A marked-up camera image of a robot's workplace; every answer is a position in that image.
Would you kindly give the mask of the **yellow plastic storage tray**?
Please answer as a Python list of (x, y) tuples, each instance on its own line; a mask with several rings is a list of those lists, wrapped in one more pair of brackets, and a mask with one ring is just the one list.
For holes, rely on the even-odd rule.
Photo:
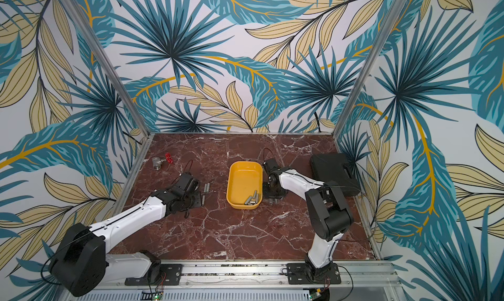
[[(244, 205), (257, 190), (259, 200), (253, 206)], [(237, 161), (230, 167), (227, 185), (227, 201), (234, 209), (256, 209), (263, 199), (263, 168), (254, 161)]]

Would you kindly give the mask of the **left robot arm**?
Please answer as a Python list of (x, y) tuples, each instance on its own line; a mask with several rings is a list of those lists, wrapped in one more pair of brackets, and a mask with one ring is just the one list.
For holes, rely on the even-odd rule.
[(111, 250), (143, 227), (201, 205), (200, 182), (185, 172), (168, 188), (152, 192), (122, 213), (90, 226), (70, 227), (48, 259), (48, 271), (75, 297), (110, 281), (151, 287), (163, 278), (158, 257), (146, 250), (126, 255), (113, 255)]

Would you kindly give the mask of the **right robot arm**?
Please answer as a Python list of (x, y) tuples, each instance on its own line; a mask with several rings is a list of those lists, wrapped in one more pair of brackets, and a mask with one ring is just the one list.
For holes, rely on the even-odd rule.
[(289, 264), (287, 273), (294, 284), (323, 283), (338, 276), (333, 254), (344, 233), (354, 223), (347, 200), (334, 183), (324, 183), (302, 175), (293, 168), (280, 167), (275, 159), (262, 163), (267, 175), (263, 183), (265, 199), (283, 199), (287, 192), (305, 200), (308, 217), (315, 232), (312, 246), (303, 264)]

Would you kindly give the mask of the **steel socket in tray front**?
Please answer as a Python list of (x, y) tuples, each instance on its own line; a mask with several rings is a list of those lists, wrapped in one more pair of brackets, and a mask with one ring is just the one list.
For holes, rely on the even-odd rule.
[(244, 205), (253, 206), (253, 205), (257, 204), (258, 200), (259, 200), (259, 193), (257, 190), (255, 190), (254, 194), (247, 198)]

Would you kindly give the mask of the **black plastic tool case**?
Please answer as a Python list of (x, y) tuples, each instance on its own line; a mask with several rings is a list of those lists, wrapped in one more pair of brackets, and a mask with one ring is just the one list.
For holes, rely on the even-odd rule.
[(360, 184), (350, 171), (350, 163), (344, 154), (316, 154), (310, 158), (312, 177), (325, 183), (335, 182), (345, 197), (357, 196)]

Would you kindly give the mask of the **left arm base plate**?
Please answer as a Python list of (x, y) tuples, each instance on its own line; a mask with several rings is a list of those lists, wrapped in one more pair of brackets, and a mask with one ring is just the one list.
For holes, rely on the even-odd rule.
[(143, 277), (129, 277), (126, 286), (178, 286), (182, 274), (182, 264), (156, 264)]

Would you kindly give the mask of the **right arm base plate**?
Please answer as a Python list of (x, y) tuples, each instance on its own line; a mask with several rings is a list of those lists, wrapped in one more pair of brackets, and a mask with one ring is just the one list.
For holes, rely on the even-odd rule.
[(309, 263), (286, 264), (286, 276), (290, 285), (338, 285), (341, 276), (337, 264), (331, 262), (322, 268), (313, 268)]

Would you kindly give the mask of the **aluminium front rail frame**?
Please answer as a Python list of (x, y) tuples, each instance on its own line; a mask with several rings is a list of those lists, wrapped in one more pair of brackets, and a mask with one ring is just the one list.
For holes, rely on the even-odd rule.
[(323, 279), (294, 260), (164, 260), (159, 280), (99, 284), (80, 300), (406, 300), (390, 262), (340, 260)]

